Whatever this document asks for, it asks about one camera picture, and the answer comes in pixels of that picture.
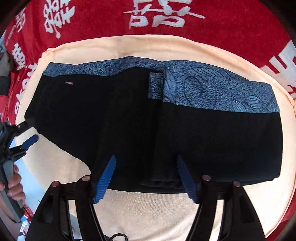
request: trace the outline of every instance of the cream fabric surface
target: cream fabric surface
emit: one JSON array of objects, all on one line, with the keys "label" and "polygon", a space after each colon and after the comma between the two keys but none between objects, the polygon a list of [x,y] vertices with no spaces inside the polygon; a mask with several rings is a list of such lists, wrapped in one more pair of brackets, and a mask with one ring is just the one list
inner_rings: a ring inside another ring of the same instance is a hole
[{"label": "cream fabric surface", "polygon": [[[167,35],[106,37],[50,48],[42,54],[38,67],[27,84],[16,122],[24,121],[26,109],[48,63],[81,64],[125,56],[159,61],[198,61],[228,69],[250,81],[272,85],[280,107],[283,129],[281,175],[272,182],[245,187],[264,232],[269,235],[286,212],[295,188],[295,103],[276,80],[235,54],[181,37]],[[17,138],[17,144],[21,144],[36,133],[37,131],[31,128]],[[45,190],[54,180],[59,180],[61,183],[73,182],[90,173],[87,166],[80,160],[62,151],[42,135],[39,136],[39,141],[28,150],[23,161]],[[74,204],[70,203],[70,206],[71,213],[75,214]],[[100,224],[107,236],[121,232],[127,234],[130,241],[181,241],[185,240],[189,232],[197,205],[193,204],[186,194],[145,194],[108,190],[105,198],[95,205],[95,210],[98,219],[102,220]],[[222,202],[219,201],[211,241],[217,240],[221,214]]]}]

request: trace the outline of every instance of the screw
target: screw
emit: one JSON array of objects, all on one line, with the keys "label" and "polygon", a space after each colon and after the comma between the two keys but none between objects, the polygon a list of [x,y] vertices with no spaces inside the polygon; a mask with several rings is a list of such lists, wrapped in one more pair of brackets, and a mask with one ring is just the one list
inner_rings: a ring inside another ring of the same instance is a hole
[{"label": "screw", "polygon": [[84,182],[87,182],[87,181],[89,181],[91,179],[91,177],[90,176],[84,176],[83,178],[82,178],[82,180],[84,181]]},{"label": "screw", "polygon": [[211,177],[209,175],[203,175],[202,179],[205,180],[205,181],[210,181]]},{"label": "screw", "polygon": [[235,186],[235,187],[237,187],[237,188],[239,188],[241,185],[240,185],[240,182],[238,182],[238,181],[234,181],[233,182],[233,185]]},{"label": "screw", "polygon": [[58,181],[54,181],[53,183],[52,183],[52,187],[57,187],[59,185],[59,182]]}]

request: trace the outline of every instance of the black cable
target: black cable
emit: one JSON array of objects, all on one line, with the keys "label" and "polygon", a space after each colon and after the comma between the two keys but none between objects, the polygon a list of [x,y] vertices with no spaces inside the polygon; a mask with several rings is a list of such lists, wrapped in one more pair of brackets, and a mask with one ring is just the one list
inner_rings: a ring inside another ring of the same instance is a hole
[{"label": "black cable", "polygon": [[128,241],[128,237],[125,234],[114,234],[111,236],[107,241],[113,241],[113,239],[117,236],[122,236],[125,238],[126,241]]},{"label": "black cable", "polygon": [[113,236],[111,236],[107,241],[113,241],[113,239],[117,236],[122,236],[125,238],[126,241],[128,241],[128,237],[125,234],[114,234]]}]

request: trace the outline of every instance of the blue gripper pad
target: blue gripper pad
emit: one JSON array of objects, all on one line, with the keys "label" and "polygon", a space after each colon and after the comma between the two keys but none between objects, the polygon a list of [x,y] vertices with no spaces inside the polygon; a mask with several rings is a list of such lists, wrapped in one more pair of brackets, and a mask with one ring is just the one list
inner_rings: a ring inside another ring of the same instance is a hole
[{"label": "blue gripper pad", "polygon": [[29,147],[31,145],[33,145],[34,143],[36,143],[38,141],[38,136],[37,135],[33,135],[31,136],[28,140],[24,141],[24,143],[22,144],[22,149],[27,150],[29,149]]},{"label": "blue gripper pad", "polygon": [[196,183],[180,155],[177,156],[177,168],[188,197],[198,203]]},{"label": "blue gripper pad", "polygon": [[93,199],[95,204],[98,203],[105,196],[105,193],[113,176],[115,167],[116,159],[115,156],[112,155],[96,185],[96,194]]}]

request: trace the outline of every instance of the black garment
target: black garment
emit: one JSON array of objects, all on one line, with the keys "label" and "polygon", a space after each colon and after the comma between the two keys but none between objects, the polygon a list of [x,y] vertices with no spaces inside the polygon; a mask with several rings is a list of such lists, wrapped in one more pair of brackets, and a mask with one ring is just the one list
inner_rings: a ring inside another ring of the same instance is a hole
[{"label": "black garment", "polygon": [[0,76],[0,95],[8,96],[10,88],[10,76]]},{"label": "black garment", "polygon": [[42,76],[25,118],[90,170],[114,154],[110,189],[184,192],[178,154],[217,181],[251,184],[279,176],[278,112],[206,110],[148,99],[151,72],[134,67],[110,77]]}]

